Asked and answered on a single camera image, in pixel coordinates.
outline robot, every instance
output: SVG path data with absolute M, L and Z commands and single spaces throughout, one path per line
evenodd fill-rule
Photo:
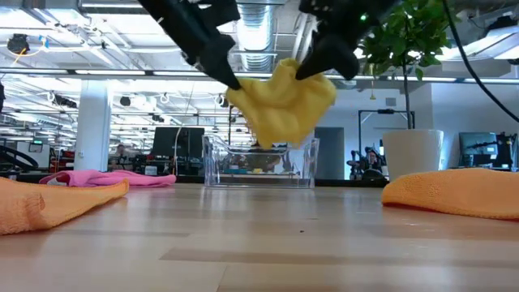
M 240 19 L 236 0 L 139 2 L 180 47 L 190 65 L 234 90 L 240 89 L 227 59 L 234 40 L 217 29 Z M 318 25 L 296 79 L 330 69 L 337 70 L 347 80 L 353 79 L 359 70 L 354 55 L 359 41 L 399 3 L 400 0 L 301 0 L 299 10 L 314 15 Z M 202 9 L 199 5 L 209 7 Z

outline orange towel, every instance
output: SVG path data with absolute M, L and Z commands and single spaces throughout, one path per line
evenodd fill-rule
M 225 94 L 242 111 L 263 148 L 302 143 L 335 102 L 337 90 L 330 80 L 317 74 L 298 81 L 298 68 L 294 59 L 281 60 L 269 81 L 240 79 L 242 88 Z
M 519 174 L 484 169 L 445 170 L 400 177 L 382 203 L 494 219 L 519 219 Z
M 0 234 L 46 230 L 124 196 L 128 181 L 109 187 L 55 187 L 0 178 Z

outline transparent bin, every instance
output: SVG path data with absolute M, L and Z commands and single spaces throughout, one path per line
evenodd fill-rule
M 319 139 L 300 148 L 264 150 L 229 146 L 216 135 L 205 135 L 205 186 L 313 188 L 318 151 Z

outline pink towel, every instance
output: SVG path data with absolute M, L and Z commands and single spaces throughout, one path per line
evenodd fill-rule
M 67 185 L 69 187 L 101 187 L 118 184 L 124 179 L 130 182 L 130 187 L 167 187 L 177 180 L 174 175 L 151 177 L 125 170 L 117 170 L 111 173 L 102 173 L 97 170 L 67 170 L 43 178 L 40 183 Z

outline white planter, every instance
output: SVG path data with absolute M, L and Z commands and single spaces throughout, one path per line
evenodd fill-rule
M 385 133 L 384 152 L 389 178 L 440 169 L 444 133 L 438 130 L 403 130 Z

